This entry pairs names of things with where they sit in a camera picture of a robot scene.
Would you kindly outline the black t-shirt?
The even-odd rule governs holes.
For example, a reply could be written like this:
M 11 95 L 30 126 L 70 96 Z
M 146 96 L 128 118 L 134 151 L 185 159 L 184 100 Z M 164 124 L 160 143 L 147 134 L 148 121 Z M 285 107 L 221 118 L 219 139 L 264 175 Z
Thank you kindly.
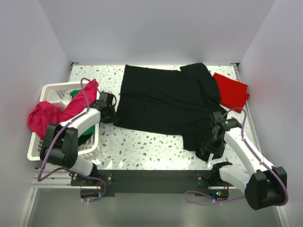
M 207 161 L 201 146 L 212 129 L 211 113 L 226 112 L 220 101 L 217 82 L 202 63 L 179 70 L 126 65 L 114 125 L 180 135 L 184 149 Z

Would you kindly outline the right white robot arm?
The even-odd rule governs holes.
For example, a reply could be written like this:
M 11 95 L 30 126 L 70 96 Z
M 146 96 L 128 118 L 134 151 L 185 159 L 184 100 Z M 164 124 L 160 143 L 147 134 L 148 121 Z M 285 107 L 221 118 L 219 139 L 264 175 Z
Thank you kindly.
M 226 146 L 237 154 L 246 170 L 237 170 L 230 161 L 214 163 L 208 180 L 227 182 L 240 190 L 253 210 L 283 206 L 288 202 L 287 173 L 275 167 L 252 144 L 238 120 L 220 117 L 213 120 L 200 148 L 204 161 L 223 156 Z

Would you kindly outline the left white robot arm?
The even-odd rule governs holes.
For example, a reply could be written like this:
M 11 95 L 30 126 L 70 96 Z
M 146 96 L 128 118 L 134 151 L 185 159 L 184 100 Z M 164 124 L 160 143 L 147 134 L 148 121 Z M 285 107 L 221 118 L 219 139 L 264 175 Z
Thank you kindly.
M 55 172 L 42 176 L 47 163 L 59 166 L 57 170 L 66 169 L 80 176 L 90 176 L 95 167 L 93 163 L 79 156 L 79 137 L 92 126 L 116 121 L 115 108 L 109 105 L 90 107 L 70 120 L 49 124 L 40 151 L 42 165 L 37 180 L 41 182 Z

